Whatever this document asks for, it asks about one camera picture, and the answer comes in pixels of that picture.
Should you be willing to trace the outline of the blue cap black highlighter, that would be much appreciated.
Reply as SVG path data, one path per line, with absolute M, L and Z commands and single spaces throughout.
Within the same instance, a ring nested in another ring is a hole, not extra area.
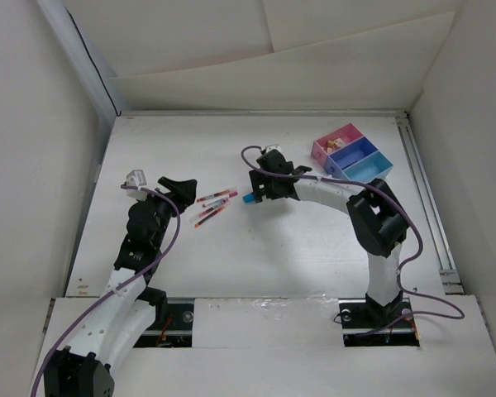
M 245 196 L 242 197 L 242 199 L 245 204 L 256 203 L 256 197 L 253 193 L 246 194 Z

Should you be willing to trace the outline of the orange gel pen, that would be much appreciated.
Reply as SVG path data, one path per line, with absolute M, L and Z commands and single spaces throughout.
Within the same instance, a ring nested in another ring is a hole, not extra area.
M 226 206 L 222 206 L 220 208 L 214 209 L 212 212 L 210 212 L 204 218 L 202 218 L 201 220 L 195 222 L 195 224 L 193 225 L 193 227 L 194 228 L 201 227 L 205 222 L 209 221 L 211 218 L 215 217 L 216 215 L 218 215 L 219 213 L 221 213 L 225 209 L 226 209 Z

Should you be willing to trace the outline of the white eraser with label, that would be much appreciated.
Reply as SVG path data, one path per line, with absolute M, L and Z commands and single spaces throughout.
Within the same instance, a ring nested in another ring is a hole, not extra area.
M 346 146 L 346 143 L 341 138 L 337 138 L 333 141 L 336 143 L 336 148 L 342 148 Z

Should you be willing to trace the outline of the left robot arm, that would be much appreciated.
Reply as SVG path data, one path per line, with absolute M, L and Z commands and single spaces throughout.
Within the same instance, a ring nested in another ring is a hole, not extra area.
M 168 321 L 166 293 L 149 283 L 169 252 L 162 242 L 172 219 L 196 201 L 194 179 L 162 177 L 149 189 L 140 170 L 122 189 L 135 203 L 102 296 L 82 313 L 48 351 L 32 386 L 47 396 L 111 396 L 114 373 L 147 328 Z

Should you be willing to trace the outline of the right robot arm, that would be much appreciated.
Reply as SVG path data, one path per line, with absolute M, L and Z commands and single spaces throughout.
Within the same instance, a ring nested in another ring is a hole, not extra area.
M 368 256 L 365 315 L 378 327 L 393 321 L 403 299 L 398 267 L 408 222 L 388 184 L 383 179 L 369 184 L 338 182 L 305 165 L 294 166 L 277 148 L 262 149 L 256 163 L 249 165 L 255 203 L 287 198 L 321 204 L 349 216 L 356 240 Z

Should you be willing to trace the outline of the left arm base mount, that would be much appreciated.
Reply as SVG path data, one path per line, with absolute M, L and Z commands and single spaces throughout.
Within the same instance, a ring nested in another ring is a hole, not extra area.
M 194 301 L 169 301 L 168 314 L 161 325 L 145 330 L 134 348 L 187 348 L 193 340 Z

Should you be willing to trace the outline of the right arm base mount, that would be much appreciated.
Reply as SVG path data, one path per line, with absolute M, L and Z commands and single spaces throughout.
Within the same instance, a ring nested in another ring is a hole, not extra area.
M 376 313 L 366 299 L 341 299 L 338 306 L 339 311 L 333 322 L 341 326 L 345 347 L 420 346 L 417 327 L 412 319 L 402 319 L 389 327 L 404 310 L 412 309 L 408 298 L 403 298 L 387 315 Z

